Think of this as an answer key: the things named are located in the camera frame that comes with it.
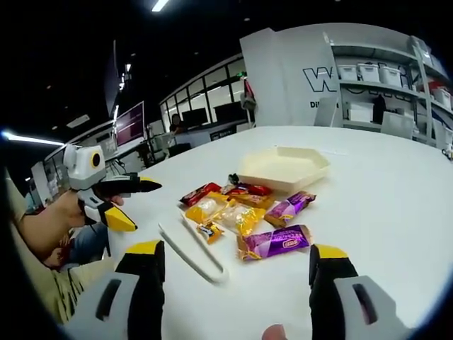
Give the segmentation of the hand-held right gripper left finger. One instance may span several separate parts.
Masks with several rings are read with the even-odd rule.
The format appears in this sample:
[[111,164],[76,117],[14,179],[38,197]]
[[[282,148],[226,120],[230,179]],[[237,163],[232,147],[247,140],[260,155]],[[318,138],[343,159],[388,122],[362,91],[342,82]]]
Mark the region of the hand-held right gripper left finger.
[[69,339],[161,339],[164,242],[131,246],[115,271],[83,292],[65,324]]

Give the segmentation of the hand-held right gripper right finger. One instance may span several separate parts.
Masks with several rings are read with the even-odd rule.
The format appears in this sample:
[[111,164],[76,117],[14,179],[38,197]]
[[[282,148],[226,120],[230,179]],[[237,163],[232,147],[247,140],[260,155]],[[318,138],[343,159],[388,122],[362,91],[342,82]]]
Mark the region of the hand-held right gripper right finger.
[[341,249],[313,244],[309,262],[312,339],[408,339],[396,303]]

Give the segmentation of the person's left hand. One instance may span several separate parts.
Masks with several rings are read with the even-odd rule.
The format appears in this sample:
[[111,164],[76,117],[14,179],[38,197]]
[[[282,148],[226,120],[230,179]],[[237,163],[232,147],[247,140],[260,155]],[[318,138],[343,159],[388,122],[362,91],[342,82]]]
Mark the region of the person's left hand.
[[52,206],[58,227],[70,230],[85,225],[84,211],[79,206],[79,197],[76,192],[67,191]]

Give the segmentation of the person's right hand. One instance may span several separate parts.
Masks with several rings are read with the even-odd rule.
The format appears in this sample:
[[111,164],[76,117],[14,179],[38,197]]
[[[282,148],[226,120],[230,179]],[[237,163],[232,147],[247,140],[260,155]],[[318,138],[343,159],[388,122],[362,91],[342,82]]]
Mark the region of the person's right hand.
[[262,334],[262,340],[287,340],[285,328],[282,324],[269,326]]

